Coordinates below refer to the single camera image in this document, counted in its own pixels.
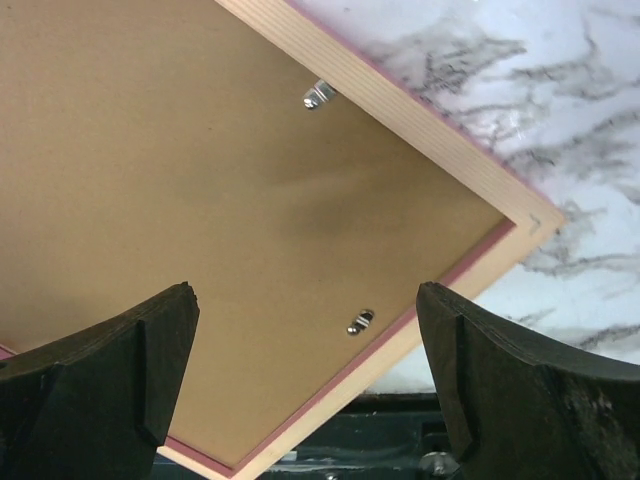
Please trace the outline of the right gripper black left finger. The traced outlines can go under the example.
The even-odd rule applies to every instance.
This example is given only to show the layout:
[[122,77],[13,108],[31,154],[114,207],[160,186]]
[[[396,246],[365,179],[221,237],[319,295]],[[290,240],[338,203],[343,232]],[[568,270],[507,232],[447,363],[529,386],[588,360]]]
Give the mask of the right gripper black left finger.
[[199,318],[186,282],[1,362],[4,479],[146,479]]

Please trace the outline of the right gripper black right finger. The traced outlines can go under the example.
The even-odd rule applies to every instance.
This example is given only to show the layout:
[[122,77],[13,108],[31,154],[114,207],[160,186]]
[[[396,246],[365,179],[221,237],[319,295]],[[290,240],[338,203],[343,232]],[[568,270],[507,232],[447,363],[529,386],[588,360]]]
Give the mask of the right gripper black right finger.
[[416,311],[463,479],[636,479],[638,366],[569,346],[433,282]]

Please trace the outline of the brown fibreboard backing board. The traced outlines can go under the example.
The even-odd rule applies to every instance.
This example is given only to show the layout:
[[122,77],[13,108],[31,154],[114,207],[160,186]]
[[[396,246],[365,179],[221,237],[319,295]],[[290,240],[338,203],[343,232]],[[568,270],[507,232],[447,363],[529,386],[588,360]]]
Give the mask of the brown fibreboard backing board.
[[189,283],[166,451],[221,479],[399,336],[495,207],[214,1],[1,5],[1,344]]

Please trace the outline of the pink wooden picture frame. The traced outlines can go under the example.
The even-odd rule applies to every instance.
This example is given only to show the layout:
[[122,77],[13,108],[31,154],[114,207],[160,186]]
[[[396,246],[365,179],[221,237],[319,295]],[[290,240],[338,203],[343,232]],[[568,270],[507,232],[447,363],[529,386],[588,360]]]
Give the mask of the pink wooden picture frame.
[[[561,213],[502,167],[485,148],[390,80],[345,40],[303,14],[291,2],[214,2],[315,75],[315,82],[302,98],[306,109],[315,111],[340,96],[349,99],[508,219],[510,229],[459,279],[429,281],[441,282],[466,297],[475,297],[561,225]],[[420,342],[414,303],[411,321],[400,330],[396,339],[349,373],[337,386],[329,388],[324,399],[276,435],[264,456],[257,459],[261,473],[314,433]],[[164,445],[156,452],[187,467],[166,451],[172,421],[173,418]],[[221,479],[205,475],[201,468],[189,469],[209,479]]]

